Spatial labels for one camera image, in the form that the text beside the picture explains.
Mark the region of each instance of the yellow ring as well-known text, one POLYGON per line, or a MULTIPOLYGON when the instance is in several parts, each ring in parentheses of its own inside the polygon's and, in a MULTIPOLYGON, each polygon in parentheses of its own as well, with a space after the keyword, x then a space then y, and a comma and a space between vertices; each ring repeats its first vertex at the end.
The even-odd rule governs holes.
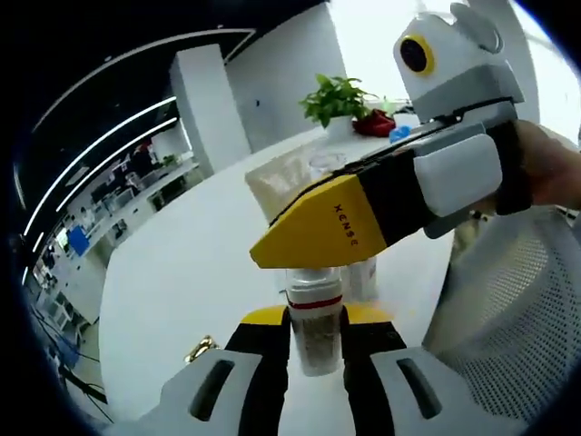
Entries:
POLYGON ((432 74, 432 71, 434 71, 434 67, 436 66, 436 61, 434 60, 434 54, 432 53, 432 49, 430 48, 428 41, 426 41, 426 38, 424 38, 422 35, 406 35, 402 38, 399 46, 401 46, 404 41, 414 41, 415 43, 418 43, 419 46, 423 48, 424 54, 426 55, 426 68, 424 68, 422 71, 414 71, 408 67, 409 70, 417 75, 426 76, 432 74))

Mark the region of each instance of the person's hand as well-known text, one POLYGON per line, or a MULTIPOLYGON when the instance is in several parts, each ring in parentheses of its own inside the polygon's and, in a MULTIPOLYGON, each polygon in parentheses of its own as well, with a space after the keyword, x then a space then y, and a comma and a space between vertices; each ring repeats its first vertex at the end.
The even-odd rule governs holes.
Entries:
MULTIPOLYGON (((524 152, 523 165, 530 180, 533 204, 581 209, 581 154, 551 138, 534 123, 518 120, 515 126, 524 152)), ((493 197, 478 202, 475 209, 485 213, 494 211, 493 197)))

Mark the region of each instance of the robotic hand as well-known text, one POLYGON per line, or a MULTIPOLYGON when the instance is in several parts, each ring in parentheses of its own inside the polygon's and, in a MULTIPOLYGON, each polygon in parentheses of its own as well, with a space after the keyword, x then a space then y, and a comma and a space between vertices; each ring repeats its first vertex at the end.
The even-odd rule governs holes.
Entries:
MULTIPOLYGON (((497 212, 531 204, 513 120, 523 101, 496 28, 464 5, 453 25, 421 15, 394 48, 423 126, 305 189, 251 249, 261 268, 321 268, 368 259, 420 228, 430 237, 491 194, 497 212)), ((389 318, 345 305, 345 389, 357 434, 519 434, 426 351, 407 349, 389 318)), ((211 349, 162 389, 159 406, 110 435, 278 433, 290 345, 285 306, 242 320, 225 350, 211 349)))
POLYGON ((422 127, 302 191, 252 247, 261 268, 363 261, 420 228, 437 238, 491 194, 499 214, 531 205, 502 39, 467 6, 451 12, 453 25, 420 15, 393 50, 422 127))

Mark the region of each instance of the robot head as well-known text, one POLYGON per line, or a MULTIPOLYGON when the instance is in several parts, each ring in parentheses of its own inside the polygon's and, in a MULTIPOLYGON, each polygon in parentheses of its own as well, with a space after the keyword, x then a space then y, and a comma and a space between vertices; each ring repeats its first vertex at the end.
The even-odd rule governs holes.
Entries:
POLYGON ((523 102, 495 26, 466 5, 452 4, 450 12, 453 25, 436 15, 417 16, 393 48, 420 121, 498 98, 523 102))

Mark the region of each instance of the red stripe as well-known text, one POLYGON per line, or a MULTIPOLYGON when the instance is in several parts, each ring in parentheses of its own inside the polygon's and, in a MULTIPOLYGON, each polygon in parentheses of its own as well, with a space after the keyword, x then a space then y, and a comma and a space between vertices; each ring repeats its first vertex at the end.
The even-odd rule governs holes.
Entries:
POLYGON ((343 298, 342 295, 339 297, 331 298, 330 300, 323 300, 322 302, 292 302, 288 300, 289 306, 293 309, 319 309, 320 307, 327 307, 332 306, 333 304, 337 304, 343 298))

